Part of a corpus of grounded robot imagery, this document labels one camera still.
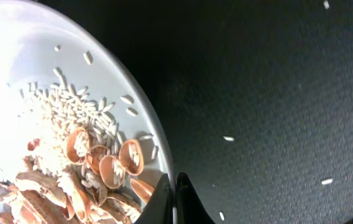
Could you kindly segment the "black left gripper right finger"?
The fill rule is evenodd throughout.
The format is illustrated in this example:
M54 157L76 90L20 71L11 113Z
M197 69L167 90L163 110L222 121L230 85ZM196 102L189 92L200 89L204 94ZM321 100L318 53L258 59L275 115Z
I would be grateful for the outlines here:
M179 224L214 224L196 193L191 180L180 172L176 180L176 209Z

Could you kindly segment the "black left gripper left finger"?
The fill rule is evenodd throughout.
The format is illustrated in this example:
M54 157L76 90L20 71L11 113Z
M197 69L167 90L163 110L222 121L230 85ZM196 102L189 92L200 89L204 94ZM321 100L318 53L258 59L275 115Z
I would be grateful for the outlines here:
M142 214L134 224L173 224L173 191L163 174Z

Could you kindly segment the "food scraps and rice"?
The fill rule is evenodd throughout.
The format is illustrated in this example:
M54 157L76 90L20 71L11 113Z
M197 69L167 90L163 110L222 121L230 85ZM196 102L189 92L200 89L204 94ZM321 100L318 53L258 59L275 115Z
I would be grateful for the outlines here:
M57 82L20 90L21 156L0 179L0 223L136 223L154 187L140 175L155 160L155 134L135 135L111 114L114 103L93 101L60 67Z

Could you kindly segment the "grey plate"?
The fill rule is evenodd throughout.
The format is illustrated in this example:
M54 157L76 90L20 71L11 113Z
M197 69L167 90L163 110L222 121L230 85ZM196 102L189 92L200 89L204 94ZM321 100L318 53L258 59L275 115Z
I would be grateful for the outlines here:
M47 88L60 67L76 87L88 87L93 101L114 103L111 114L135 135L155 134L155 160L147 160L140 178L154 187L167 174L175 192L168 143L152 105L128 70L92 35L63 14L33 1L0 1L0 179L18 167L17 128L20 90L30 82ZM0 202L0 213L6 207Z

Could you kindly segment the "round black serving tray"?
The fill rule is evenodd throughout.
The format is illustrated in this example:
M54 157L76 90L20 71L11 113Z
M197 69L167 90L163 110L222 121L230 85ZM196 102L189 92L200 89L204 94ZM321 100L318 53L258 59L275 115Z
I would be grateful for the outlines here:
M353 1L49 1L131 72L216 223L353 223Z

